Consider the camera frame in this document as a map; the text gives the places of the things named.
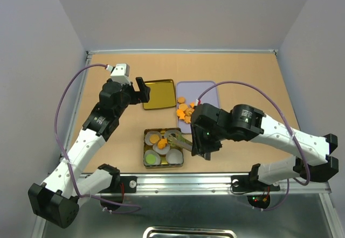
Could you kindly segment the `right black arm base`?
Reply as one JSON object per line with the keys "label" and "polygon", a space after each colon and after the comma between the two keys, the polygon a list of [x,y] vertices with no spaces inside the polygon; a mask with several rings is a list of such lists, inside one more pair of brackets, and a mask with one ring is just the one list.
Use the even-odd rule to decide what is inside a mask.
{"label": "right black arm base", "polygon": [[271,193],[280,191],[280,185],[250,182],[248,175],[231,177],[230,192],[234,195],[246,195],[250,206],[261,211],[267,211],[271,203]]}

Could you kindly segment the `orange swirl meringue cookie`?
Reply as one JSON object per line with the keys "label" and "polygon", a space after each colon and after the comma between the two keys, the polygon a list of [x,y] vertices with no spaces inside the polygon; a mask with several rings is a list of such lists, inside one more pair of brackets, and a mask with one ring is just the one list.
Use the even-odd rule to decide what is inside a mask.
{"label": "orange swirl meringue cookie", "polygon": [[184,113],[186,116],[191,116],[193,112],[194,112],[194,108],[187,108]]}

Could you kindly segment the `lilac plastic tray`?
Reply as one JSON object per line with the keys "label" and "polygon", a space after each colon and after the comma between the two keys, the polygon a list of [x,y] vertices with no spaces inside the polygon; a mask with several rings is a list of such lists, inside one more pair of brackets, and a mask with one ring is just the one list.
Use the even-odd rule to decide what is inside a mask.
{"label": "lilac plastic tray", "polygon": [[[214,84],[213,81],[180,81],[176,84],[176,98],[184,97],[187,105],[195,103],[196,99]],[[203,95],[201,103],[209,103],[220,108],[217,88],[215,87]]]}

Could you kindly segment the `gold tin lid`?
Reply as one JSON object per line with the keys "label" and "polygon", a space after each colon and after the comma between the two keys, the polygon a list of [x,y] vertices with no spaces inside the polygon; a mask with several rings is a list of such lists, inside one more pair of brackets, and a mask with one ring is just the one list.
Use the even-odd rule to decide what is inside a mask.
{"label": "gold tin lid", "polygon": [[176,91],[173,79],[145,81],[150,88],[149,102],[143,104],[144,110],[165,109],[176,106]]}

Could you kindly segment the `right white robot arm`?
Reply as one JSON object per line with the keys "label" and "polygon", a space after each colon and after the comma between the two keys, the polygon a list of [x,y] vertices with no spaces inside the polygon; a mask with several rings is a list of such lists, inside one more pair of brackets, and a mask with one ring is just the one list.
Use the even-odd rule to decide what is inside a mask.
{"label": "right white robot arm", "polygon": [[200,104],[191,115],[192,140],[180,134],[168,134],[169,144],[186,149],[192,156],[211,159],[223,140],[252,142],[271,146],[290,154],[287,159],[255,164],[247,177],[239,177],[238,187],[260,190],[284,179],[302,178],[324,183],[339,171],[339,161],[332,157],[337,136],[313,136],[282,124],[263,111],[246,104],[230,112],[211,104]]}

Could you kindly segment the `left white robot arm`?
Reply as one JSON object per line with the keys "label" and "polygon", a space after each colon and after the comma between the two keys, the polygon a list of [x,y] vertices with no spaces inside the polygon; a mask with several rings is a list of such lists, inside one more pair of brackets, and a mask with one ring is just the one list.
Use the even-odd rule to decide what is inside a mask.
{"label": "left white robot arm", "polygon": [[110,213],[118,213],[118,209],[125,206],[123,195],[116,201],[98,196],[103,191],[125,191],[118,168],[102,164],[86,179],[77,180],[119,126],[124,110],[131,104],[149,101],[150,88],[141,77],[137,77],[136,82],[138,91],[125,78],[111,77],[103,85],[99,102],[83,124],[77,140],[70,150],[62,150],[64,159],[41,184],[34,183],[29,188],[28,197],[35,215],[65,229],[90,198],[99,200]]}

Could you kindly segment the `plain round tan cookie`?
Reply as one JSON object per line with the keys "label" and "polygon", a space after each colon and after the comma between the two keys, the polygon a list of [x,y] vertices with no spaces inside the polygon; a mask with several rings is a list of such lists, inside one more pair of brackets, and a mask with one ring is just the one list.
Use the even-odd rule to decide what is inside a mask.
{"label": "plain round tan cookie", "polygon": [[185,98],[184,97],[178,97],[177,98],[177,102],[178,102],[178,104],[183,104],[183,103],[185,103]]}

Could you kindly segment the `tan leaf cookie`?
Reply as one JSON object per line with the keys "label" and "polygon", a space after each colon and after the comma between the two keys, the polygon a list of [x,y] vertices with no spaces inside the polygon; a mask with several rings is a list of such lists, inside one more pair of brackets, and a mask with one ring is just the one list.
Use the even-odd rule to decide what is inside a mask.
{"label": "tan leaf cookie", "polygon": [[185,122],[186,124],[190,124],[190,123],[191,123],[191,117],[190,117],[190,116],[185,116],[184,122]]}

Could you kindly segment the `steel tray front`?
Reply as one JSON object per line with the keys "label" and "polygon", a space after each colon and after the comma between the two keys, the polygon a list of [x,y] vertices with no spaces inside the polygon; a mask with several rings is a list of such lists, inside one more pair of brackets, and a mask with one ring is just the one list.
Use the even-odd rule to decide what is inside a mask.
{"label": "steel tray front", "polygon": [[182,227],[148,227],[142,237],[231,237],[237,235],[231,230]]}

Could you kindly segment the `white paper cupcake liner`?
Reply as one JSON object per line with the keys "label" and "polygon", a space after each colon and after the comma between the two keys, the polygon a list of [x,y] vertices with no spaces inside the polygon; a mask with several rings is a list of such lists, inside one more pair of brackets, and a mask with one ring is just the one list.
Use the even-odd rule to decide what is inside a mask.
{"label": "white paper cupcake liner", "polygon": [[147,132],[147,133],[145,134],[144,141],[145,141],[145,143],[146,143],[147,145],[149,145],[149,146],[153,146],[153,144],[149,141],[149,137],[150,137],[152,134],[157,134],[157,135],[159,135],[160,138],[162,139],[162,135],[161,135],[161,133],[158,132],[158,131],[149,131],[149,132]]}
{"label": "white paper cupcake liner", "polygon": [[183,152],[177,149],[170,149],[166,156],[165,159],[169,165],[180,165],[183,164],[184,159],[183,159]]}
{"label": "white paper cupcake liner", "polygon": [[158,148],[157,148],[157,143],[156,144],[154,144],[153,145],[153,150],[155,151],[155,152],[157,152],[159,155],[166,155],[168,152],[169,152],[169,150],[159,150]]}
{"label": "white paper cupcake liner", "polygon": [[[150,164],[147,164],[147,163],[145,162],[145,156],[146,156],[147,154],[152,154],[152,155],[155,155],[155,156],[156,156],[156,163],[155,163],[155,164],[150,165]],[[144,153],[144,155],[143,155],[143,162],[144,162],[144,165],[145,165],[145,166],[160,165],[160,163],[161,163],[161,157],[160,157],[160,155],[159,155],[157,152],[155,152],[154,150],[147,150],[147,151]]]}
{"label": "white paper cupcake liner", "polygon": [[175,129],[167,130],[164,134],[164,138],[166,138],[167,140],[168,138],[172,138],[172,134],[175,132],[180,132],[180,131],[175,130]]}

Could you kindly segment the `round dotted biscuit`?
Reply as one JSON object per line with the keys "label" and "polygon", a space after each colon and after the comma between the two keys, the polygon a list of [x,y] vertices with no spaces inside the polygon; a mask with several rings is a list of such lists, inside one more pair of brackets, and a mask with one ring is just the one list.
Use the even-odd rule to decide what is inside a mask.
{"label": "round dotted biscuit", "polygon": [[157,142],[160,141],[160,136],[157,135],[157,134],[152,134],[150,137],[149,137],[149,141],[152,143],[152,144],[156,144]]}

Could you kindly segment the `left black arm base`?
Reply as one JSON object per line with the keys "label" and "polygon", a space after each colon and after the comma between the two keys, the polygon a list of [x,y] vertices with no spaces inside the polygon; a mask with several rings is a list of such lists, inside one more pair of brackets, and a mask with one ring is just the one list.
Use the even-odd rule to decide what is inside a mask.
{"label": "left black arm base", "polygon": [[137,176],[120,176],[111,180],[108,187],[102,188],[97,195],[103,200],[109,200],[112,203],[99,201],[102,209],[110,213],[130,213],[138,211],[138,207],[125,206],[125,194],[136,193]]}

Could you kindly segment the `green christmas cookie tin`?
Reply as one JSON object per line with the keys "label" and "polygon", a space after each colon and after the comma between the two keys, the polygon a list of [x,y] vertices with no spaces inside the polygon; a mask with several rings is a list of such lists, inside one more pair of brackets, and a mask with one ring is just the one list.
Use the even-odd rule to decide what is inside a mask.
{"label": "green christmas cookie tin", "polygon": [[[180,128],[146,129],[146,130],[144,131],[144,137],[145,137],[145,134],[146,134],[147,132],[149,132],[149,131],[158,131],[158,132],[161,133],[162,138],[164,138],[165,132],[166,132],[167,130],[171,130],[171,129],[175,129],[175,130],[178,130],[178,131],[181,132]],[[144,153],[145,153],[147,150],[153,150],[153,146],[149,146],[149,145],[147,145],[147,144],[145,143],[144,137],[143,137],[143,155],[144,155]],[[182,148],[175,147],[175,146],[170,146],[170,149],[177,149],[177,150],[180,150],[180,151],[183,152]],[[165,156],[166,156],[166,155],[160,155],[160,157],[161,157],[161,163],[160,163],[160,165],[145,166],[145,165],[144,165],[144,162],[143,162],[143,165],[144,165],[145,168],[147,168],[147,169],[154,169],[154,168],[156,168],[156,169],[159,169],[159,168],[163,169],[163,168],[181,167],[181,166],[183,165],[183,164],[180,164],[180,165],[178,165],[178,164],[177,164],[177,165],[176,165],[176,164],[175,164],[175,165],[169,165],[169,164],[167,163],[166,159],[165,159]]]}

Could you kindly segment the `green sandwich cookie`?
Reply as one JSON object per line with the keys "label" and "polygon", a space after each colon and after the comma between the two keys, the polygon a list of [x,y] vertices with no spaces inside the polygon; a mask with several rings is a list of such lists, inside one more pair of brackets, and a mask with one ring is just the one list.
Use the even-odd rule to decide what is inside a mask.
{"label": "green sandwich cookie", "polygon": [[145,156],[145,162],[147,164],[150,164],[150,165],[153,165],[156,163],[156,156],[155,155],[152,155],[152,154],[147,154]]}

